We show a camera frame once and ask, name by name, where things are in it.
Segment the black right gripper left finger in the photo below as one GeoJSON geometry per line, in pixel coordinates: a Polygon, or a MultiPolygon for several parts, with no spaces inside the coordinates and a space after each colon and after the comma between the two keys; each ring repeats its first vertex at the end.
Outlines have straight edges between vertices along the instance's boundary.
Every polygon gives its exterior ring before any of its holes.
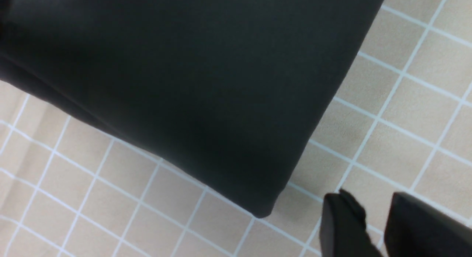
{"type": "Polygon", "coordinates": [[[366,211],[344,189],[327,193],[320,224],[323,257],[381,257],[367,232],[366,211]]]}

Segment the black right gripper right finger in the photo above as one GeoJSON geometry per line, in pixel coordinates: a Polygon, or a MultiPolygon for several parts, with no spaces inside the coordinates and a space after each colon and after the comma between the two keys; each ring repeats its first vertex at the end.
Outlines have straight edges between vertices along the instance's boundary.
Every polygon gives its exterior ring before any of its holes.
{"type": "Polygon", "coordinates": [[[384,234],[390,257],[470,257],[472,231],[406,192],[395,192],[384,234]]]}

